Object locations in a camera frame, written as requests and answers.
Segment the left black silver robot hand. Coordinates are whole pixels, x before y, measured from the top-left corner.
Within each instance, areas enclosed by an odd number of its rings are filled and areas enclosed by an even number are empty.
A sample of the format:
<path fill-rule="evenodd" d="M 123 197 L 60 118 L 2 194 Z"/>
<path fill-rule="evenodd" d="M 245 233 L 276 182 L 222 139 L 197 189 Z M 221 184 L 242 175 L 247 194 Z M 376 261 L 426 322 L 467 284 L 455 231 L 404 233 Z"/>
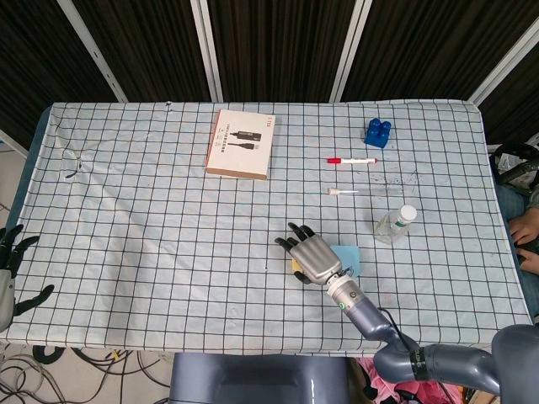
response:
<path fill-rule="evenodd" d="M 37 296 L 17 302 L 15 300 L 15 280 L 26 250 L 36 244 L 40 237 L 32 236 L 23 239 L 14 246 L 15 238 L 24 229 L 18 224 L 9 231 L 1 229 L 1 332 L 6 331 L 16 316 L 36 308 L 44 303 L 54 291 L 54 285 L 47 285 Z"/>

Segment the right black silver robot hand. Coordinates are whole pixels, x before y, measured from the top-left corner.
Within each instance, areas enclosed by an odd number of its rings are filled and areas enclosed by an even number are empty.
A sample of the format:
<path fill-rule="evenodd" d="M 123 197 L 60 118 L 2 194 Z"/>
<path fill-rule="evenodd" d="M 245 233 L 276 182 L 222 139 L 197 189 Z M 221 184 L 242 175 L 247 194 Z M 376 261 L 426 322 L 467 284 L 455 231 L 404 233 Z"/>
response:
<path fill-rule="evenodd" d="M 294 269 L 295 277 L 303 284 L 326 285 L 336 274 L 344 269 L 337 254 L 309 226 L 288 226 L 296 235 L 287 239 L 277 237 L 275 243 L 282 247 L 295 260 L 299 269 Z"/>

